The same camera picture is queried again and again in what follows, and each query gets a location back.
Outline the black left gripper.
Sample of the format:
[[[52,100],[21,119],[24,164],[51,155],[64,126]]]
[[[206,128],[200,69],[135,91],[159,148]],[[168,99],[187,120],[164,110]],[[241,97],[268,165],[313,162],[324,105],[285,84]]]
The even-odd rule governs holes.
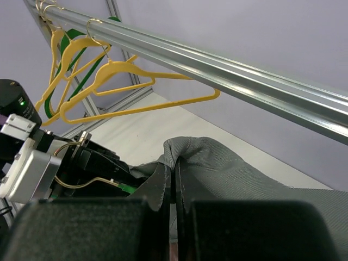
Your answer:
[[[56,156],[61,158],[61,164],[56,174],[59,179],[69,185],[82,185],[95,177],[102,177],[138,188],[141,185],[141,178],[136,178],[131,174],[130,166],[123,162],[115,152],[93,142],[91,137],[91,133],[79,133],[72,139],[54,135],[54,141],[62,141],[62,145],[68,142],[82,142],[81,145],[66,147]],[[58,197],[126,197],[130,195],[102,182],[93,182],[82,189],[68,189],[53,180],[50,189],[52,190],[50,198],[54,199]]]

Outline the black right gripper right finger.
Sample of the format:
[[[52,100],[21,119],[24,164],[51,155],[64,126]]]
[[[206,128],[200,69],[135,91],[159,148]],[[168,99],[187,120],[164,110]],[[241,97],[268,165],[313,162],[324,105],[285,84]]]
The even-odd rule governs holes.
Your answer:
[[[226,200],[176,164],[180,260],[333,260],[320,213],[294,200]]]

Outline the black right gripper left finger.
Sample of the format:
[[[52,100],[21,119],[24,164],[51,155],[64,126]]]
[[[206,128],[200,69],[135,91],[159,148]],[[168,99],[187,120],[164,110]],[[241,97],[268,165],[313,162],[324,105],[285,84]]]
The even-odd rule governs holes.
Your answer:
[[[1,260],[168,260],[170,181],[170,168],[158,164],[129,197],[31,201]]]

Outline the green plastic hanger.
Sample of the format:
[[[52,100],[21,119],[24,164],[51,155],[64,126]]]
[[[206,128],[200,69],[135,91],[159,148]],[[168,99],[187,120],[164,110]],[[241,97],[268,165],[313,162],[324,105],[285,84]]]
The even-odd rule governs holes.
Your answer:
[[[54,152],[53,155],[57,156],[59,154],[59,152],[62,151],[63,149],[65,149],[66,147],[70,147],[70,146],[73,146],[73,145],[77,146],[77,145],[81,145],[81,144],[82,144],[81,141],[79,141],[79,142],[76,142],[76,141],[75,142],[68,142],[68,143],[62,145],[61,147],[59,147]],[[135,187],[132,187],[132,186],[124,184],[124,183],[116,182],[113,179],[108,180],[108,179],[105,179],[105,178],[102,178],[102,177],[95,177],[95,178],[91,179],[90,181],[88,181],[87,183],[84,183],[82,185],[69,185],[69,184],[66,184],[62,180],[60,180],[57,175],[55,175],[54,180],[59,185],[61,185],[62,187],[68,188],[68,189],[82,189],[82,188],[87,187],[88,185],[92,184],[93,182],[102,182],[102,183],[105,183],[105,184],[117,187],[117,188],[121,189],[122,191],[127,192],[129,194],[132,194],[132,193],[134,193],[136,191]]]

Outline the grey pleated skirt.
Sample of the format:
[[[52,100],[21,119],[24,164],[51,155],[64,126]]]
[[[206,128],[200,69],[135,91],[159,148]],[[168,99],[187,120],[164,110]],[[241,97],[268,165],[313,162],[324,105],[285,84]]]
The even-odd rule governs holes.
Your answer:
[[[322,215],[341,260],[347,260],[347,192],[292,188],[257,170],[225,145],[208,137],[166,140],[153,162],[130,167],[136,178],[149,178],[159,163],[188,171],[213,195],[233,200],[301,200]]]

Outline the yellow hanger of white skirt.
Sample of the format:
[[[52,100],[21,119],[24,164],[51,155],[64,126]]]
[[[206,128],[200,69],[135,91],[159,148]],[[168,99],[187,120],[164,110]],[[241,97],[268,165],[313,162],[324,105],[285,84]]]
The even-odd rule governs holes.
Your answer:
[[[104,52],[100,55],[96,56],[93,60],[89,61],[87,64],[85,64],[83,67],[81,67],[79,70],[76,68],[79,65],[80,57],[84,53],[87,47],[91,46],[98,46],[101,45],[101,47],[104,48]],[[36,105],[35,109],[36,111],[40,110],[40,107],[42,105],[45,105],[45,101],[49,95],[49,93],[57,87],[59,82],[61,80],[73,80],[79,73],[84,71],[89,66],[92,67],[92,70],[88,72],[87,77],[90,77],[93,71],[96,69],[96,67],[100,64],[103,57],[108,55],[108,52],[111,49],[111,45],[107,42],[97,42],[95,39],[93,39],[90,36],[86,36],[84,38],[80,38],[77,40],[74,40],[69,35],[63,36],[63,38],[58,43],[59,48],[59,54],[57,58],[57,64],[60,63],[60,70],[58,74],[55,76],[53,82],[48,85],[48,88],[43,93],[41,100],[39,100]],[[85,97],[83,96],[83,93],[80,91],[86,82],[88,78],[84,78],[82,82],[78,85],[78,88],[76,92],[72,94],[69,100],[65,100],[63,104],[61,105],[59,111],[56,114],[53,114],[51,117],[48,118],[47,121],[43,122],[43,126],[49,126],[54,121],[56,121],[58,118],[61,118],[63,121],[68,122],[70,124],[74,123],[82,123],[84,121],[83,118],[76,119],[76,120],[68,120],[66,118],[66,112],[70,110],[71,108],[75,107],[77,103],[84,100]]]

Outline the yellow plastic hanger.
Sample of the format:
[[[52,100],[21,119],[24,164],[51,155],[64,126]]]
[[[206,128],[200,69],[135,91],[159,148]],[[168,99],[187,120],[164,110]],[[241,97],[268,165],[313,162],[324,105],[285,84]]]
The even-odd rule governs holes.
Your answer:
[[[35,7],[37,9],[37,11],[39,12],[40,17],[46,22],[46,24],[48,25],[49,29],[51,30],[51,52],[52,52],[52,67],[51,67],[51,74],[49,77],[49,84],[50,85],[55,76],[58,74],[59,70],[60,70],[60,63],[57,64],[57,58],[58,58],[58,54],[59,54],[59,48],[58,48],[58,43],[59,41],[63,38],[63,36],[67,36],[66,31],[64,31],[62,29],[62,27],[56,26],[53,24],[53,22],[51,20],[49,20],[44,12],[44,8],[43,8],[43,3],[44,1],[35,1]],[[65,101],[65,98],[67,96],[67,93],[70,89],[71,86],[71,82],[72,80],[67,80],[67,84],[65,86],[64,92],[60,98],[60,101],[58,103],[57,109],[54,110],[51,104],[51,97],[53,95],[54,89],[49,93],[47,99],[46,99],[46,103],[45,103],[45,108],[49,111],[50,114],[56,114],[61,105],[63,104],[63,102]]]

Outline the green hanger of plaid skirt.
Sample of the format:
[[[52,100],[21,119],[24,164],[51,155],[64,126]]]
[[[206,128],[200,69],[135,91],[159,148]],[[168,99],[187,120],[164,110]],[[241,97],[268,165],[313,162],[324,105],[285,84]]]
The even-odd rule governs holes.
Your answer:
[[[61,110],[63,106],[72,101],[73,98],[80,94],[84,84],[92,76],[94,71],[99,67],[101,61],[111,50],[111,44],[105,41],[96,41],[88,33],[82,33],[76,29],[65,30],[61,26],[55,26],[49,24],[49,28],[55,28],[51,30],[51,51],[52,51],[52,66],[48,82],[48,87],[44,91],[41,99],[35,104],[35,109],[40,110],[41,106],[44,106],[47,121],[43,123],[44,126],[50,125],[52,122],[59,119],[62,115]],[[83,66],[79,66],[80,60],[87,50],[87,48],[98,47],[103,48],[103,52],[93,57]],[[84,78],[78,83],[77,88],[70,97],[67,97],[71,83],[73,80],[86,69],[89,71]],[[53,110],[51,104],[51,98],[58,84],[61,81],[66,82],[65,89],[58,103],[57,109]]]

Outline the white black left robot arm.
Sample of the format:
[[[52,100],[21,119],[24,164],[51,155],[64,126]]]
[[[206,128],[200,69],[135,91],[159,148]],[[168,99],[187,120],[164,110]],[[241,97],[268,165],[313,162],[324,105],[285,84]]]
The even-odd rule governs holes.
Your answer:
[[[42,120],[21,84],[1,80],[1,197],[16,203],[57,197],[128,196],[144,182],[119,156],[80,132],[63,138]]]

